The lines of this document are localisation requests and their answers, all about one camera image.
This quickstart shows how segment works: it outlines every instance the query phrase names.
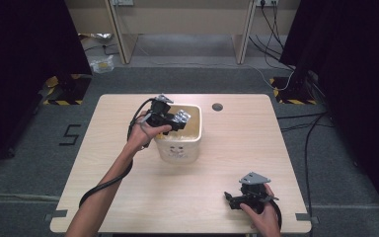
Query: small black object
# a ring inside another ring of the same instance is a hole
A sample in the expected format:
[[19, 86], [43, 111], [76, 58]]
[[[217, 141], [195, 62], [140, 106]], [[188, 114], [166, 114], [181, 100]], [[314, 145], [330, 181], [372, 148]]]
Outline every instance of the small black object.
[[173, 131], [178, 131], [179, 129], [184, 129], [187, 124], [187, 119], [181, 119], [180, 114], [169, 114], [168, 111], [171, 108], [168, 103], [173, 103], [164, 95], [159, 95], [152, 101], [152, 105], [147, 114], [150, 117], [147, 119], [147, 123], [150, 126], [161, 126], [170, 125]]
[[224, 192], [224, 196], [229, 201], [231, 209], [241, 209], [240, 204], [244, 203], [250, 206], [258, 214], [264, 211], [265, 204], [269, 202], [278, 216], [278, 225], [281, 228], [282, 216], [278, 205], [275, 203], [276, 197], [269, 196], [266, 193], [266, 188], [264, 183], [270, 182], [270, 179], [258, 175], [254, 172], [249, 173], [240, 181], [242, 183], [241, 192], [242, 195], [239, 197], [232, 197], [229, 193]]

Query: black curtain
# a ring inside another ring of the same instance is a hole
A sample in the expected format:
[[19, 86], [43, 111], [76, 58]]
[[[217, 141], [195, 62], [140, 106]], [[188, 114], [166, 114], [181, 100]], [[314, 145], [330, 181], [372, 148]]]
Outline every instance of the black curtain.
[[92, 74], [64, 1], [0, 1], [0, 150], [60, 73]]
[[302, 0], [281, 61], [318, 74], [347, 147], [379, 194], [379, 1]]

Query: human arm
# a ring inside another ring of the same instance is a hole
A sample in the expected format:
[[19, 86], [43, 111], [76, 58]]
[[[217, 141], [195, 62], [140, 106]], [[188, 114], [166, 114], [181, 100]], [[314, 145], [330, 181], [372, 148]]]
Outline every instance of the human arm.
[[[99, 184], [121, 175], [144, 144], [147, 144], [157, 134], [169, 130], [171, 130], [169, 125], [151, 127], [146, 122], [137, 122], [127, 143]], [[121, 181], [89, 196], [73, 217], [66, 236], [95, 236], [110, 209], [120, 183]]]
[[[268, 195], [273, 196], [273, 192], [269, 185], [264, 185]], [[264, 237], [281, 236], [278, 226], [278, 217], [275, 209], [269, 202], [265, 203], [264, 211], [261, 214], [257, 214], [253, 209], [244, 203], [241, 203], [240, 206], [251, 217], [253, 221], [251, 228], [258, 229]]]

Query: gray carpet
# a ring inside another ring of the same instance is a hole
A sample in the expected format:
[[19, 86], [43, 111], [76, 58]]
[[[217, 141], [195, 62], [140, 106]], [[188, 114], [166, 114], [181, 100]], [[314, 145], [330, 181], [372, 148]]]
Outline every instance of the gray carpet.
[[[262, 70], [265, 79], [288, 76], [284, 70]], [[44, 106], [19, 139], [16, 156], [0, 160], [0, 236], [59, 236], [49, 230], [47, 214], [61, 196], [92, 113], [101, 95], [142, 93], [268, 94], [277, 117], [321, 113], [325, 106], [284, 105], [254, 69], [116, 68], [96, 74], [81, 106]], [[280, 119], [281, 128], [314, 118]], [[73, 146], [63, 134], [68, 124], [79, 134]], [[353, 165], [330, 117], [319, 121], [309, 140], [308, 161], [314, 236], [379, 236], [379, 197], [369, 179]], [[283, 133], [288, 153], [307, 204], [304, 146], [310, 126]]]

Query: wooden table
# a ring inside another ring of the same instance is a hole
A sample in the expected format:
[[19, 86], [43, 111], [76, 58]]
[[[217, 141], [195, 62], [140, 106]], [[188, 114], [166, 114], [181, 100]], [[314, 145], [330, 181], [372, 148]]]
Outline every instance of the wooden table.
[[[50, 228], [65, 232], [82, 195], [98, 183], [125, 144], [139, 106], [157, 95], [103, 95], [78, 152]], [[306, 233], [309, 221], [279, 126], [267, 95], [166, 95], [202, 109], [198, 159], [164, 162], [154, 141], [134, 157], [100, 232], [254, 233], [242, 210], [232, 210], [224, 192], [240, 196], [239, 179], [254, 171], [271, 179], [282, 212], [283, 233]], [[216, 112], [212, 105], [220, 103]]]

